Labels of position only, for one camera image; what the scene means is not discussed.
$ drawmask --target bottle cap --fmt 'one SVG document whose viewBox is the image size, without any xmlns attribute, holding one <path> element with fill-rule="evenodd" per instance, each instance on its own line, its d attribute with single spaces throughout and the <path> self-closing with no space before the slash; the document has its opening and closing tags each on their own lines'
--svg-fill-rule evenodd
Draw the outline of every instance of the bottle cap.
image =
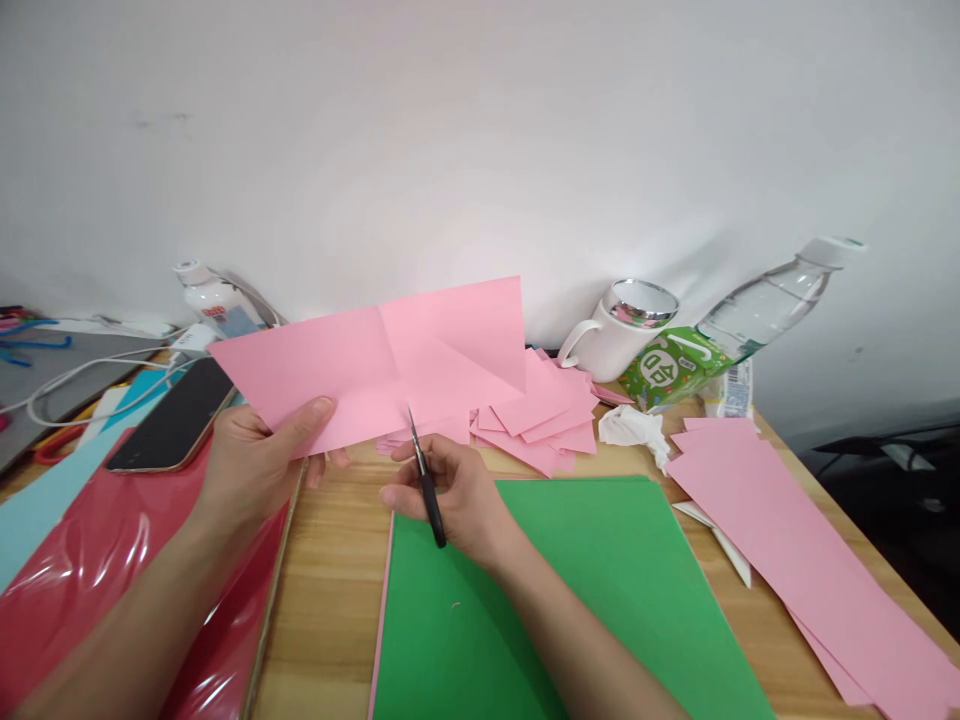
<svg viewBox="0 0 960 720">
<path fill-rule="evenodd" d="M 210 268 L 201 265 L 199 260 L 187 260 L 173 266 L 173 271 L 180 276 L 184 285 L 200 285 L 213 277 Z"/>
<path fill-rule="evenodd" d="M 836 237 L 835 235 L 820 235 L 808 242 L 803 250 L 797 253 L 798 257 L 807 262 L 823 265 L 834 270 L 845 268 L 851 260 L 866 252 L 867 246 L 862 242 L 850 238 Z"/>
</svg>

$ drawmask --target silver lid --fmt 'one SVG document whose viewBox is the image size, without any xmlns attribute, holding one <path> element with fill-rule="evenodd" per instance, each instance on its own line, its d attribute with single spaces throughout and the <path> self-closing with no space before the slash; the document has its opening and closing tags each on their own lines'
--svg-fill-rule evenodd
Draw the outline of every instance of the silver lid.
<svg viewBox="0 0 960 720">
<path fill-rule="evenodd" d="M 614 319 L 644 329 L 663 327 L 680 309 L 680 301 L 670 291 L 633 278 L 617 280 L 600 304 Z"/>
</svg>

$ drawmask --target forearm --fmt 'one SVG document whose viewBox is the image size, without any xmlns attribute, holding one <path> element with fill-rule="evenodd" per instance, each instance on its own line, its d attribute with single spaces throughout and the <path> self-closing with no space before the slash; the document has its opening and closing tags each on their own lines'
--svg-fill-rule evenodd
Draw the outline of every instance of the forearm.
<svg viewBox="0 0 960 720">
<path fill-rule="evenodd" d="M 502 557 L 491 575 L 513 604 L 572 718 L 689 720 L 519 528 Z"/>
<path fill-rule="evenodd" d="M 191 516 L 15 717 L 156 717 L 255 531 Z"/>
</svg>

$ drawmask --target green snack package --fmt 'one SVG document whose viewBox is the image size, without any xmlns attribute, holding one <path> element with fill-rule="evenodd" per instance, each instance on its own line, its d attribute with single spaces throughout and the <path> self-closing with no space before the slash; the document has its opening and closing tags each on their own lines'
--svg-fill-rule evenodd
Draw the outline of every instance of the green snack package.
<svg viewBox="0 0 960 720">
<path fill-rule="evenodd" d="M 646 411 L 682 400 L 732 365 L 720 348 L 694 328 L 670 328 L 634 358 L 620 384 Z"/>
</svg>

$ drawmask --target smartphone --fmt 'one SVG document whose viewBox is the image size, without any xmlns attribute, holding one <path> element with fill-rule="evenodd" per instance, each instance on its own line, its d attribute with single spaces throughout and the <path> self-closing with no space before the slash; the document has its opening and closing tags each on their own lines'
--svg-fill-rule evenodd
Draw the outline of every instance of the smartphone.
<svg viewBox="0 0 960 720">
<path fill-rule="evenodd" d="M 195 362 L 113 454 L 110 472 L 170 472 L 187 466 L 236 388 L 213 358 Z"/>
</svg>

